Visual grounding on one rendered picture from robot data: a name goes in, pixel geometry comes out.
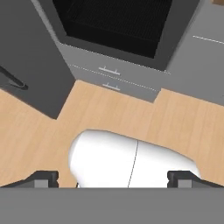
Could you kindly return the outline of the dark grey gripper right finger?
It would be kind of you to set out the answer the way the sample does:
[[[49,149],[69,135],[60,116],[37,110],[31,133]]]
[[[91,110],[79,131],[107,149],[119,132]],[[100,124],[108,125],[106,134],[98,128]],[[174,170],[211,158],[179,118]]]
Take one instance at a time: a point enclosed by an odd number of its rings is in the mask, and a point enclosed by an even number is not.
[[[223,185],[198,178],[190,171],[168,171],[168,188],[223,188]]]

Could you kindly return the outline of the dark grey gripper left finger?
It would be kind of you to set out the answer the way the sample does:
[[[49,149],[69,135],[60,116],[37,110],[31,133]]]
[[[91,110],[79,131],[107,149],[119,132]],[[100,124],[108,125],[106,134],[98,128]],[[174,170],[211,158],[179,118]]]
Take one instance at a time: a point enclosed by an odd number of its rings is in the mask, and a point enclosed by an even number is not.
[[[26,179],[3,185],[3,188],[58,188],[58,171],[35,171]]]

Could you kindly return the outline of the white rounded shell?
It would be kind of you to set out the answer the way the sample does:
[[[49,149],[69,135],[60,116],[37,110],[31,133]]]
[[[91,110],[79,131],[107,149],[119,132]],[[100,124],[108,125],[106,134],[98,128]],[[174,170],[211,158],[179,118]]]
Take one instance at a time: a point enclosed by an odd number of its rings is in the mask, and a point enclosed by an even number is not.
[[[81,188],[166,188],[169,171],[200,176],[196,163],[175,150],[97,129],[72,141],[68,166]]]

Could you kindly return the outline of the grey drawer front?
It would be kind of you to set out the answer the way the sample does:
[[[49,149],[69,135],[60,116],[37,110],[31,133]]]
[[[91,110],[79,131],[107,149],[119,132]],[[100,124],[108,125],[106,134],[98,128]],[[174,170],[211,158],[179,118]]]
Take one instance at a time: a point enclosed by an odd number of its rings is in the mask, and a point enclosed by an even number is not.
[[[146,66],[140,66],[119,59],[114,59],[95,52],[89,52],[71,45],[58,44],[58,48],[68,65],[83,67],[90,71],[108,74],[129,82],[150,88],[161,88],[164,85],[164,78],[170,73],[161,72]],[[120,76],[107,73],[98,69],[98,67],[107,67],[110,70],[116,70]]]
[[[121,89],[116,92],[130,95],[147,102],[154,102],[160,92],[160,88],[145,87],[105,73],[90,71],[83,67],[69,65],[69,68],[76,80],[85,81],[101,87],[103,87],[102,84],[109,83],[110,86],[118,86]]]

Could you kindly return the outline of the grey cupboard run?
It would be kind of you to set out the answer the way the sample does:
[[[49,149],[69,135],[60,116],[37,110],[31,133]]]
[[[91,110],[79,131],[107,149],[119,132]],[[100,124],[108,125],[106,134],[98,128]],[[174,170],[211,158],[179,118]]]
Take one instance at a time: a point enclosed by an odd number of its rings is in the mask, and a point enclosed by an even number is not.
[[[201,0],[164,88],[224,106],[224,6]]]

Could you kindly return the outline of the dark grey appliance door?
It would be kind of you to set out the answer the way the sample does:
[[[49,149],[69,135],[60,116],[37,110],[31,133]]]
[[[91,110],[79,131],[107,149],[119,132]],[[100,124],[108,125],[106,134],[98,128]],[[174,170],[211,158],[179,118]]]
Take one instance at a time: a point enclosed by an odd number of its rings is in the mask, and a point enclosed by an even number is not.
[[[0,66],[28,86],[13,87],[0,73],[0,89],[59,116],[75,78],[31,0],[0,0]]]

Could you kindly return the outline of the dark grey built-in oven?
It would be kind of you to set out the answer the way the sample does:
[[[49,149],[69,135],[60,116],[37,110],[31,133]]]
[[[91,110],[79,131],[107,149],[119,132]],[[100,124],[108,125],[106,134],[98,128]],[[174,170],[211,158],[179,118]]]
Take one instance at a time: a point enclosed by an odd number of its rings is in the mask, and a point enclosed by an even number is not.
[[[164,71],[201,0],[38,0],[59,42]]]

